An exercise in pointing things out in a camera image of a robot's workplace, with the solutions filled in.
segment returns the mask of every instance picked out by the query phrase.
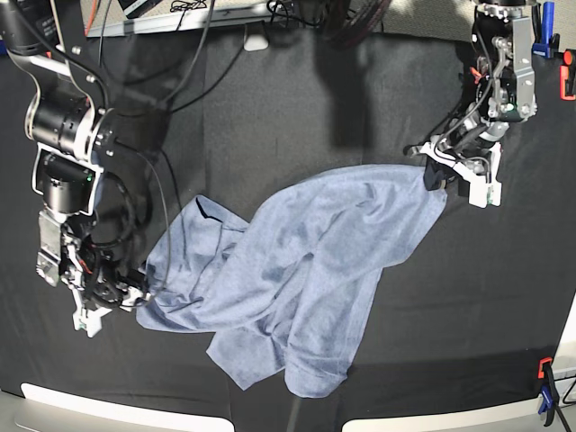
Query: black table surface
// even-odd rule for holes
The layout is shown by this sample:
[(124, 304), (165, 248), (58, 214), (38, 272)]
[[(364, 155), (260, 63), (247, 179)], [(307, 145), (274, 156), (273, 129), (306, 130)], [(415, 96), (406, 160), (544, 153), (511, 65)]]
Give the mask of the black table surface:
[[(462, 92), (465, 45), (378, 34), (335, 51), (314, 31), (270, 37), (268, 49), (241, 53), (201, 101), (172, 116), (124, 120), (123, 142), (163, 151), (156, 165), (172, 218), (205, 194), (249, 220), (274, 192), (327, 169), (422, 163), (404, 157), (404, 147), (426, 137)], [(136, 110), (165, 93), (198, 39), (188, 31), (106, 40), (120, 107)], [(212, 31), (173, 107), (210, 87), (242, 41), (241, 29)], [(576, 280), (576, 103), (559, 98), (559, 66), (535, 58), (539, 111), (503, 140), (502, 206), (477, 209), (449, 191), (414, 255), (383, 273), (348, 380), (326, 399), (303, 400), (296, 430), (537, 395), (538, 361), (555, 353)], [(0, 71), (0, 388), (20, 394), (21, 383), (33, 383), (224, 417), (237, 431), (284, 431), (294, 398), (282, 374), (240, 390), (205, 354), (211, 334), (145, 330), (122, 312), (105, 317), (93, 339), (74, 331), (70, 292), (34, 272), (41, 198), (30, 187), (35, 145), (23, 133), (32, 81), (8, 58)], [(142, 161), (120, 149), (111, 170), (146, 220), (133, 247), (138, 263), (164, 231), (158, 187)], [(114, 215), (109, 191), (103, 205)]]

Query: blue clamp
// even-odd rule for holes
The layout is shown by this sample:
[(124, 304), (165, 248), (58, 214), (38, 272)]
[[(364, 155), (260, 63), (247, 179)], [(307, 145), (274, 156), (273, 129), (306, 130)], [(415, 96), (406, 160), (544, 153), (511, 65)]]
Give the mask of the blue clamp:
[(550, 393), (550, 389), (548, 389), (547, 385), (543, 385), (542, 389), (540, 390), (542, 394), (542, 405), (538, 410), (538, 415), (544, 414), (548, 410), (551, 410), (554, 407), (554, 400), (552, 399), (552, 394)]
[(554, 34), (554, 8), (554, 2), (545, 2), (542, 17), (540, 4), (533, 6), (532, 9), (535, 35), (532, 52), (545, 59), (552, 59), (560, 49), (560, 34)]

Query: white plastic part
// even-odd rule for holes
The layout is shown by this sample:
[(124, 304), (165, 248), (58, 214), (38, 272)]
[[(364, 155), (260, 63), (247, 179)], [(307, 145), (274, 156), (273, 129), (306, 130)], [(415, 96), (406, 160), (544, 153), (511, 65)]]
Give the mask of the white plastic part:
[(166, 428), (182, 432), (234, 432), (234, 426), (225, 418), (192, 416), (173, 412), (157, 411), (81, 398), (73, 394), (44, 389), (23, 383), (22, 393), (27, 400), (44, 403), (52, 407), (72, 410), (88, 416), (123, 421), (151, 428)]
[(122, 306), (120, 309), (123, 311), (130, 312), (134, 309), (134, 304), (138, 301), (138, 299), (144, 299), (145, 302), (150, 300), (152, 294), (149, 292), (146, 295), (142, 294), (142, 291), (138, 288), (134, 288), (133, 286), (128, 287), (128, 295), (124, 297), (122, 301)]
[(247, 24), (244, 30), (244, 50), (261, 51), (268, 48), (269, 41), (261, 22)]
[(342, 427), (342, 432), (432, 432), (468, 428), (525, 416), (536, 417), (539, 405), (539, 399), (532, 399), (498, 407), (436, 416), (352, 420)]
[(93, 338), (96, 333), (102, 330), (102, 317), (109, 314), (112, 309), (98, 308), (96, 310), (87, 309), (82, 303), (82, 293), (72, 288), (74, 302), (76, 303), (76, 312), (72, 314), (74, 329), (85, 330), (89, 338)]
[(64, 63), (53, 60), (52, 58), (44, 56), (31, 56), (30, 62), (40, 68), (45, 68), (56, 72), (57, 74), (63, 75), (64, 77), (70, 77), (70, 68)]
[(496, 180), (498, 168), (502, 157), (502, 146), (499, 142), (490, 149), (490, 172), (491, 181), (487, 182), (486, 175), (477, 175), (465, 164), (455, 157), (441, 152), (436, 143), (427, 142), (420, 149), (420, 154), (428, 155), (437, 163), (451, 167), (462, 179), (470, 183), (470, 196), (468, 202), (471, 205), (485, 209), (488, 205), (500, 206), (502, 201), (502, 184)]

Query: black cable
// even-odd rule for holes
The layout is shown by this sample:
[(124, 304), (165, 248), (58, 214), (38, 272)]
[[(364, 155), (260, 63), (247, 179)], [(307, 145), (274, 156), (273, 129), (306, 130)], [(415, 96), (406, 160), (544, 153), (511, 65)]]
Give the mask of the black cable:
[[(112, 294), (112, 299), (107, 299), (106, 294)], [(122, 292), (110, 281), (103, 281), (92, 292), (92, 300), (103, 308), (118, 309), (122, 306)]]
[(553, 406), (556, 414), (558, 414), (558, 417), (560, 417), (560, 421), (562, 422), (564, 429), (566, 429), (566, 432), (572, 432), (572, 429), (570, 429), (570, 425), (568, 424), (568, 420), (566, 420), (562, 409), (556, 403)]
[(470, 130), (462, 139), (460, 139), (455, 146), (451, 147), (453, 151), (460, 153), (466, 146), (476, 141), (485, 131), (489, 129), (487, 124), (481, 124)]
[(72, 63), (77, 68), (84, 70), (87, 74), (94, 77), (94, 81), (98, 84), (98, 86), (100, 87), (100, 91), (102, 92), (103, 105), (104, 105), (103, 108), (107, 109), (110, 106), (110, 96), (108, 93), (108, 87), (106, 86), (102, 78), (90, 67), (85, 65), (82, 61), (78, 60), (77, 58), (70, 57), (66, 52), (60, 51), (59, 49), (56, 48), (56, 46), (52, 45), (39, 32), (36, 26), (34, 26), (32, 23), (28, 21), (28, 18), (26, 18), (26, 15), (24, 14), (24, 11), (18, 4), (17, 0), (8, 0), (8, 2), (10, 3), (10, 5), (12, 5), (14, 10), (18, 14), (18, 18), (20, 18), (20, 21), (22, 22), (22, 24), (24, 24), (24, 27), (26, 27), (28, 32), (30, 32), (31, 35), (34, 36), (34, 38), (36, 38), (38, 42), (41, 43), (48, 51), (50, 51), (55, 56), (61, 56), (63, 59), (66, 59), (69, 63)]
[(534, 29), (535, 35), (535, 42), (542, 43), (542, 12), (541, 12), (541, 4), (535, 4), (532, 6), (532, 28)]
[(158, 184), (158, 189), (160, 191), (160, 198), (162, 200), (162, 208), (164, 210), (164, 220), (166, 222), (166, 240), (168, 243), (168, 254), (167, 254), (166, 258), (168, 260), (167, 261), (168, 264), (166, 265), (166, 273), (164, 275), (164, 280), (162, 281), (162, 284), (160, 285), (160, 289), (158, 291), (156, 291), (154, 294), (152, 294), (152, 296), (150, 296), (150, 298), (147, 301), (144, 301), (142, 303), (138, 303), (138, 304), (135, 304), (134, 306), (131, 306), (134, 308), (139, 308), (139, 307), (148, 305), (152, 301), (152, 299), (154, 299), (154, 297), (156, 297), (159, 293), (162, 293), (167, 288), (166, 284), (168, 281), (168, 277), (170, 275), (170, 267), (172, 265), (172, 234), (170, 233), (170, 219), (168, 218), (168, 208), (167, 208), (167, 204), (166, 204), (166, 197), (164, 195), (164, 189), (162, 188), (162, 182), (160, 181), (160, 176), (158, 175), (158, 172), (154, 168), (154, 164), (152, 164), (152, 162), (150, 162), (150, 160), (146, 156), (144, 156), (143, 153), (140, 153), (135, 148), (132, 148), (132, 147), (129, 147), (125, 144), (122, 144), (118, 140), (116, 140), (115, 142), (119, 147), (126, 149), (126, 150), (130, 151), (131, 153), (136, 154), (139, 158), (142, 158), (144, 160), (144, 162), (146, 162), (146, 164), (152, 170), (152, 173), (154, 174), (154, 177), (156, 178), (156, 181)]
[[(159, 101), (156, 101), (155, 108), (158, 108), (162, 104), (170, 101), (174, 96), (176, 96), (180, 92), (180, 90), (182, 90), (184, 88), (184, 86), (188, 82), (188, 79), (190, 79), (190, 76), (192, 75), (192, 73), (194, 71), (196, 63), (198, 62), (198, 58), (200, 57), (200, 52), (202, 51), (204, 44), (206, 43), (206, 37), (208, 36), (208, 29), (210, 29), (210, 24), (212, 23), (212, 17), (214, 15), (214, 5), (216, 5), (216, 0), (211, 1), (210, 9), (208, 11), (208, 17), (206, 18), (206, 23), (204, 25), (204, 30), (202, 32), (200, 42), (198, 43), (198, 48), (196, 49), (196, 52), (194, 54), (192, 62), (190, 63), (190, 66), (185, 71), (184, 76), (182, 77), (182, 79), (180, 80), (178, 85), (169, 94), (164, 96)], [(137, 117), (143, 117), (143, 116), (148, 115), (148, 114), (153, 113), (153, 112), (154, 112), (154, 108), (152, 108), (151, 110), (146, 110), (144, 112), (131, 112), (131, 113), (118, 112), (118, 115), (120, 117), (137, 118)]]
[(96, 287), (98, 282), (98, 275), (100, 274), (100, 268), (102, 267), (102, 255), (99, 250), (93, 250), (92, 253), (94, 254), (94, 262), (92, 263), (92, 270), (90, 277), (85, 284), (85, 297), (90, 298), (92, 297), (92, 293)]
[(288, 13), (286, 13), (286, 14), (278, 13), (275, 9), (272, 8), (272, 3), (274, 3), (274, 6), (275, 6), (275, 4), (281, 3), (281, 2), (279, 2), (279, 0), (268, 0), (266, 2), (266, 9), (268, 9), (268, 12), (272, 15), (271, 21), (274, 20), (275, 16), (279, 16), (281, 18), (286, 18), (286, 19), (289, 18), (290, 20), (297, 21), (298, 23), (309, 25), (310, 27), (320, 27), (324, 23), (324, 19), (322, 17), (320, 17), (318, 20), (316, 20), (314, 22), (310, 22), (310, 21), (304, 20), (300, 16), (296, 16), (293, 14), (288, 15)]
[(110, 5), (112, 0), (108, 0), (108, 5), (104, 11), (104, 18), (102, 19), (102, 29), (100, 29), (100, 41), (98, 42), (98, 67), (102, 67), (102, 51), (104, 49), (104, 30), (106, 29), (106, 21), (108, 20), (108, 13), (110, 12)]
[(164, 102), (168, 102), (174, 96), (176, 96), (180, 92), (180, 90), (182, 90), (184, 88), (184, 86), (188, 82), (188, 79), (192, 75), (192, 72), (194, 71), (196, 63), (198, 62), (198, 58), (200, 57), (200, 52), (202, 51), (204, 44), (206, 43), (206, 38), (208, 37), (208, 29), (210, 29), (210, 24), (212, 23), (212, 17), (214, 15), (214, 5), (216, 5), (216, 0), (212, 0), (210, 3), (210, 9), (208, 11), (208, 17), (206, 18), (206, 24), (204, 25), (202, 37), (200, 38), (200, 43), (198, 44), (198, 48), (196, 49), (196, 53), (194, 54), (194, 57), (192, 59), (192, 62), (190, 63), (190, 66), (188, 67), (188, 69), (184, 73), (184, 76), (180, 80), (180, 83), (178, 83), (178, 85), (169, 94), (167, 94), (166, 97), (164, 97), (160, 101), (160, 104), (162, 104)]
[(206, 5), (206, 0), (196, 0), (194, 2), (186, 2), (185, 0), (174, 0), (170, 5), (170, 13), (175, 14), (176, 12), (182, 12), (182, 16), (180, 17), (180, 21), (178, 21), (178, 25), (175, 28), (175, 32), (180, 30), (180, 26), (184, 21), (184, 17), (186, 16), (186, 12), (193, 11), (195, 9), (205, 9), (208, 6)]
[(208, 89), (206, 89), (204, 92), (202, 92), (201, 94), (196, 96), (192, 101), (186, 102), (186, 103), (178, 106), (177, 108), (174, 108), (169, 113), (170, 114), (178, 113), (179, 111), (182, 111), (184, 108), (187, 108), (190, 105), (195, 104), (196, 102), (202, 100), (205, 96), (207, 96), (212, 90), (214, 90), (218, 86), (218, 84), (231, 71), (232, 67), (236, 63), (236, 60), (238, 60), (238, 58), (240, 57), (240, 54), (242, 54), (242, 52), (244, 52), (244, 45), (240, 46), (240, 48), (238, 49), (238, 51), (237, 51), (236, 55), (234, 56), (234, 58), (232, 59), (232, 61), (226, 66), (226, 69), (224, 69), (224, 72), (222, 72), (222, 75), (220, 75), (220, 77), (216, 81), (214, 81), (214, 84), (212, 84), (210, 87), (208, 87)]
[(486, 43), (484, 43), (484, 38), (482, 37), (482, 34), (480, 31), (477, 31), (477, 36), (478, 36), (478, 40), (480, 41), (480, 44), (482, 46), (482, 50), (484, 51), (484, 55), (486, 56), (486, 59), (488, 60), (488, 65), (490, 68), (490, 82), (488, 83), (488, 85), (486, 86), (486, 89), (484, 90), (483, 95), (481, 96), (480, 100), (476, 103), (476, 105), (470, 110), (470, 112), (468, 112), (462, 119), (460, 119), (459, 121), (456, 122), (456, 124), (454, 126), (452, 126), (452, 128), (450, 128), (447, 132), (444, 132), (441, 136), (440, 139), (438, 140), (438, 143), (442, 142), (443, 140), (445, 140), (447, 137), (449, 137), (454, 131), (457, 131), (458, 129), (460, 129), (460, 127), (468, 120), (470, 119), (474, 113), (476, 113), (480, 107), (482, 106), (482, 104), (484, 103), (484, 101), (486, 100), (486, 98), (488, 97), (488, 94), (490, 93), (490, 90), (492, 89), (492, 86), (494, 86), (494, 81), (495, 81), (495, 76), (493, 75), (493, 70), (492, 70), (492, 61), (490, 58), (490, 53), (488, 52), (488, 49), (486, 48)]
[(278, 10), (278, 6), (281, 6), (284, 9), (284, 17), (286, 18), (286, 21), (284, 22), (284, 28), (287, 29), (288, 26), (290, 25), (290, 14), (288, 13), (288, 8), (286, 7), (286, 5), (282, 2), (276, 2), (274, 5), (274, 14), (272, 15), (272, 17), (270, 18), (270, 23), (272, 24), (274, 22), (274, 18), (278, 15), (278, 16), (282, 16), (280, 15), (277, 10)]
[(116, 174), (111, 172), (106, 173), (105, 179), (112, 180), (120, 191), (124, 200), (126, 211), (128, 212), (128, 221), (124, 226), (121, 235), (115, 240), (107, 241), (104, 243), (94, 243), (91, 241), (88, 244), (90, 248), (98, 250), (109, 250), (118, 247), (132, 236), (132, 233), (136, 228), (136, 209), (134, 206), (134, 201), (132, 200), (130, 192), (128, 192), (128, 189), (126, 188), (126, 185)]
[(576, 400), (566, 400), (566, 398), (570, 395), (570, 393), (572, 393), (572, 390), (574, 390), (574, 386), (576, 386), (576, 378), (574, 379), (574, 381), (572, 381), (572, 384), (568, 388), (568, 391), (564, 394), (564, 397), (562, 398), (562, 403), (564, 405), (576, 405)]

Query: red clamp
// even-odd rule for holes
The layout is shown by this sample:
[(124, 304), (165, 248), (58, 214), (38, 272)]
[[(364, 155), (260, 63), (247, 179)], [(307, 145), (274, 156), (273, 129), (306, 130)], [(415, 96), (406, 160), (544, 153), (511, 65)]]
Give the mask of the red clamp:
[(560, 97), (564, 101), (576, 101), (576, 50), (564, 52), (564, 65), (560, 67)]
[(539, 380), (543, 380), (545, 378), (544, 365), (546, 365), (547, 363), (552, 365), (552, 360), (553, 359), (551, 357), (543, 358), (542, 360), (540, 360), (540, 365), (538, 366), (538, 379)]

